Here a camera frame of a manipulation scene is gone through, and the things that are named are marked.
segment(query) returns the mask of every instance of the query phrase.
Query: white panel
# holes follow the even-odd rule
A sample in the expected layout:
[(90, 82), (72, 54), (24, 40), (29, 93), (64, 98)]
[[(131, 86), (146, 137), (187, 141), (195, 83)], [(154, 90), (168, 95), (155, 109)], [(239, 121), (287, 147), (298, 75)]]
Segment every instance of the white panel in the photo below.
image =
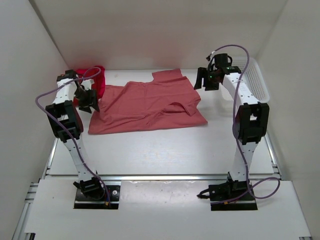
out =
[[(124, 86), (129, 81), (150, 82), (152, 70), (106, 71), (106, 83)], [(192, 85), (196, 70), (183, 70)], [(91, 115), (80, 111), (82, 139), (89, 158), (102, 175), (226, 174), (236, 152), (232, 135), (232, 101), (224, 100), (221, 90), (198, 90), (198, 109), (208, 125), (156, 131), (136, 131), (88, 135)], [(271, 158), (264, 139), (258, 145), (251, 174), (273, 174)], [(66, 147), (59, 141), (51, 175), (76, 175)]]
[(70, 67), (100, 64), (111, 70), (195, 69), (206, 64), (209, 52), (225, 44), (243, 45), (254, 57), (286, 2), (34, 1)]
[(9, 240), (54, 139), (35, 98), (67, 66), (28, 1), (1, 0), (0, 29), (0, 238)]
[(258, 59), (270, 93), (270, 138), (315, 239), (320, 239), (319, 9), (319, 0), (289, 0)]
[[(257, 186), (258, 196), (276, 182)], [(35, 240), (298, 240), (310, 236), (295, 189), (284, 181), (256, 211), (210, 211), (206, 181), (122, 182), (118, 210), (73, 209), (69, 180), (42, 180), (25, 231)]]

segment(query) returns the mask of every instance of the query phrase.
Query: cable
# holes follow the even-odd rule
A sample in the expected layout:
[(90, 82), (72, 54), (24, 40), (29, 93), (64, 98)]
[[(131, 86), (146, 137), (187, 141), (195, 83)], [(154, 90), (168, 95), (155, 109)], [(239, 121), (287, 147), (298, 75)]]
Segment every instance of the cable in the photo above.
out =
[[(95, 74), (93, 74), (93, 75), (91, 75), (91, 76), (85, 77), (86, 73), (87, 73), (89, 70), (92, 70), (92, 69), (98, 69), (98, 72), (95, 73)], [(77, 142), (76, 142), (76, 139), (72, 136), (72, 134), (69, 132), (69, 130), (68, 130), (61, 122), (58, 121), (58, 119), (56, 119), (50, 112), (48, 112), (48, 111), (47, 111), (44, 107), (42, 107), (42, 106), (40, 105), (40, 103), (39, 103), (39, 99), (40, 99), (40, 98), (42, 98), (42, 97), (44, 97), (44, 96), (46, 96), (46, 95), (52, 94), (52, 93), (54, 93), (54, 92), (57, 92), (58, 90), (62, 89), (63, 87), (65, 87), (66, 85), (68, 85), (68, 84), (70, 84), (70, 83), (78, 82), (78, 81), (80, 81), (80, 80), (82, 80), (82, 81), (83, 81), (83, 80), (88, 80), (88, 79), (91, 79), (91, 78), (97, 76), (97, 75), (100, 74), (100, 73), (101, 73), (101, 69), (100, 69), (99, 67), (97, 67), (97, 66), (94, 66), (94, 67), (92, 67), (92, 68), (89, 68), (89, 69), (83, 74), (83, 77), (72, 79), (72, 80), (67, 81), (67, 82), (64, 83), (63, 85), (61, 85), (61, 86), (59, 86), (59, 87), (57, 87), (57, 88), (55, 88), (55, 89), (53, 89), (53, 90), (51, 90), (51, 91), (48, 91), (48, 92), (45, 92), (45, 93), (40, 94), (39, 96), (37, 96), (37, 97), (35, 98), (35, 104), (36, 104), (46, 115), (48, 115), (49, 118), (51, 118), (53, 121), (55, 121), (55, 122), (66, 132), (66, 134), (71, 138), (71, 140), (72, 140), (73, 143), (74, 143), (75, 149), (76, 149), (76, 151), (77, 151), (77, 153), (78, 153), (78, 155), (79, 155), (79, 158), (80, 158), (82, 164), (84, 165), (84, 167), (88, 170), (89, 173), (91, 173), (94, 177), (96, 177), (96, 178), (102, 183), (103, 188), (104, 188), (104, 191), (105, 191), (105, 193), (106, 193), (106, 200), (105, 200), (105, 201), (108, 202), (109, 207), (111, 207), (111, 204), (110, 204), (110, 194), (109, 194), (109, 191), (108, 191), (108, 188), (107, 188), (105, 182), (87, 166), (85, 160), (83, 159), (83, 157), (82, 157), (82, 155), (81, 155), (81, 153), (80, 153), (79, 146), (78, 146), (78, 144), (77, 144)]]
[[(230, 202), (233, 202), (233, 201), (237, 201), (238, 199), (240, 199), (241, 197), (243, 197), (244, 195), (246, 195), (247, 193), (249, 193), (254, 199), (267, 199), (271, 196), (273, 196), (279, 189), (280, 187), (280, 180), (274, 176), (270, 176), (270, 177), (267, 177), (267, 178), (264, 178), (264, 179), (261, 179), (260, 181), (256, 182), (252, 187), (250, 187), (250, 180), (249, 180), (249, 167), (248, 167), (248, 162), (247, 162), (247, 159), (245, 157), (245, 155), (243, 154), (243, 151), (241, 149), (241, 146), (240, 146), (240, 143), (236, 137), (236, 132), (235, 132), (235, 125), (236, 125), (236, 106), (237, 106), (237, 96), (238, 96), (238, 90), (239, 90), (239, 87), (240, 87), (240, 83), (241, 83), (241, 79), (244, 75), (244, 73), (246, 72), (247, 68), (248, 68), (248, 65), (249, 65), (249, 61), (250, 61), (250, 55), (249, 55), (249, 52), (246, 48), (244, 48), (243, 46), (240, 46), (240, 45), (237, 45), (237, 44), (228, 44), (228, 45), (224, 45), (224, 46), (221, 46), (219, 48), (217, 48), (216, 50), (212, 51), (211, 54), (209, 56), (212, 56), (216, 51), (220, 50), (220, 49), (224, 49), (224, 48), (227, 48), (227, 47), (237, 47), (237, 48), (241, 48), (242, 50), (245, 51), (245, 54), (246, 54), (246, 64), (243, 68), (243, 71), (241, 72), (240, 76), (239, 76), (239, 79), (238, 79), (238, 82), (236, 84), (236, 88), (235, 88), (235, 93), (234, 93), (234, 100), (233, 100), (233, 111), (232, 111), (232, 120), (233, 120), (233, 125), (232, 125), (232, 132), (233, 132), (233, 136), (235, 138), (235, 141), (236, 141), (236, 145), (241, 153), (241, 156), (242, 156), (242, 159), (243, 159), (243, 162), (244, 162), (244, 165), (245, 165), (245, 178), (246, 178), (246, 186), (247, 186), (247, 190), (240, 194), (239, 196), (237, 197), (234, 197), (234, 198), (230, 198), (230, 199), (227, 199), (227, 200), (223, 200), (223, 201), (216, 201), (216, 202), (212, 202), (211, 205), (215, 205), (215, 204), (224, 204), (225, 202), (227, 203), (230, 203)], [(255, 196), (252, 192), (252, 189), (254, 187), (256, 187), (257, 185), (261, 184), (262, 182), (264, 181), (267, 181), (267, 180), (277, 180), (278, 182), (278, 185), (276, 186), (275, 190), (270, 193), (269, 195), (267, 196)]]
[(105, 188), (103, 188), (103, 194), (101, 195), (101, 197), (99, 197), (99, 198), (94, 198), (94, 197), (91, 197), (93, 200), (100, 200), (100, 199), (102, 199), (104, 196), (106, 195), (106, 190), (105, 190)]

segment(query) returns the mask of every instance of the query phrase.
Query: metal base plate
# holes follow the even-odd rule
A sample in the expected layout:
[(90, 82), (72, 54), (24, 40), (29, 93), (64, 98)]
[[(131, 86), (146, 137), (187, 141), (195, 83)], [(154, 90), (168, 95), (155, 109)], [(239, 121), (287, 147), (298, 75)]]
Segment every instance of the metal base plate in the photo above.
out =
[[(279, 191), (267, 202), (257, 200), (258, 211), (228, 212), (212, 212), (210, 201), (196, 196), (217, 181), (122, 181), (121, 206), (114, 211), (73, 209), (76, 193), (73, 181), (40, 182), (24, 232), (36, 233), (39, 240), (66, 239), (66, 236), (75, 240), (106, 236), (130, 240), (210, 240), (213, 236), (224, 240), (298, 240), (310, 236), (289, 181), (282, 181)], [(254, 192), (265, 196), (276, 186), (277, 181), (266, 181), (255, 187)]]
[(249, 194), (245, 194), (239, 200), (230, 202), (227, 204), (212, 204), (214, 202), (220, 202), (223, 200), (233, 199), (237, 196), (241, 195), (246, 190), (237, 190), (232, 191), (229, 196), (225, 194), (214, 194), (214, 192), (219, 192), (221, 188), (221, 184), (217, 185), (209, 185), (209, 193), (210, 193), (210, 203), (211, 203), (211, 211), (253, 211), (258, 210), (256, 200)]
[(99, 200), (95, 200), (91, 197), (86, 197), (82, 194), (80, 189), (76, 190), (75, 199), (74, 199), (74, 209), (112, 209), (116, 210), (119, 208), (119, 199), (120, 199), (120, 185), (107, 185), (109, 194), (110, 194), (110, 204), (111, 207), (106, 205), (105, 197), (102, 197)]

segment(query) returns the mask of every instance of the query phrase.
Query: red cloth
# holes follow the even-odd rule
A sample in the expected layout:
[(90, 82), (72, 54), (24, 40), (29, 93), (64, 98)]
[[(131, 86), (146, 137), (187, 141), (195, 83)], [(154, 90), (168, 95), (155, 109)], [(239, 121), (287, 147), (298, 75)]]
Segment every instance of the red cloth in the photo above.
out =
[(208, 122), (197, 110), (201, 98), (180, 69), (158, 71), (151, 82), (107, 85), (92, 115), (89, 134), (173, 129)]
[[(92, 89), (95, 89), (96, 90), (96, 93), (98, 95), (98, 99), (102, 98), (102, 96), (104, 95), (104, 92), (105, 92), (105, 87), (106, 87), (106, 80), (105, 80), (105, 68), (103, 66), (95, 66), (95, 67), (99, 67), (101, 69), (101, 72), (93, 77), (92, 79), (94, 80), (94, 84), (92, 84)], [(88, 69), (78, 69), (76, 72), (78, 74), (85, 74), (85, 72), (87, 71)], [(92, 69), (92, 70), (89, 70), (86, 74), (85, 74), (85, 77), (89, 77), (89, 76), (92, 76), (94, 74), (96, 74), (99, 70), (98, 69)]]

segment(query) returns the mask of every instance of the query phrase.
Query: black mounting bracket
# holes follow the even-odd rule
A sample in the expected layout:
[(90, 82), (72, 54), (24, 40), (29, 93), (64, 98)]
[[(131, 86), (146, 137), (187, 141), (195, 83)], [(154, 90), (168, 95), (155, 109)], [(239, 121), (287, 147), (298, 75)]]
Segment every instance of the black mounting bracket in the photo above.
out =
[[(258, 210), (256, 200), (247, 192), (246, 181), (233, 181), (228, 174), (226, 182), (221, 184), (211, 184), (207, 189), (201, 191), (197, 197), (200, 199), (210, 199), (211, 211), (252, 211)], [(239, 199), (227, 202), (228, 199), (237, 198), (247, 192)], [(215, 202), (225, 201), (224, 203), (214, 204)]]
[(259, 143), (266, 135), (269, 118), (269, 105), (258, 102), (257, 104), (243, 104), (239, 107), (235, 116), (235, 132), (237, 139), (243, 145), (247, 143)]
[(80, 189), (76, 190), (75, 199), (74, 199), (74, 209), (106, 209), (106, 210), (117, 210), (119, 208), (120, 201), (120, 185), (107, 185), (106, 186), (110, 195), (110, 205), (106, 205), (105, 195), (98, 198), (92, 198), (90, 196), (85, 196)]
[[(46, 106), (45, 110), (47, 110), (56, 119), (59, 119), (64, 115), (67, 115), (67, 119), (60, 120), (59, 122), (63, 126), (65, 126), (66, 129), (69, 130), (69, 132), (75, 139), (79, 139), (80, 134), (84, 131), (84, 127), (78, 114), (78, 111), (76, 110), (71, 100), (67, 100), (59, 104), (53, 103), (51, 105)], [(56, 138), (59, 138), (62, 142), (66, 143), (67, 140), (70, 139), (69, 135), (49, 116), (48, 119), (54, 136)]]
[(77, 78), (77, 72), (70, 69), (70, 70), (64, 71), (64, 74), (57, 76), (56, 81), (59, 82), (62, 79), (76, 79), (76, 78)]
[(94, 199), (99, 199), (104, 195), (104, 189), (101, 186), (100, 180), (93, 176), (90, 180), (80, 182), (74, 182), (73, 185), (81, 190), (85, 197), (92, 197)]

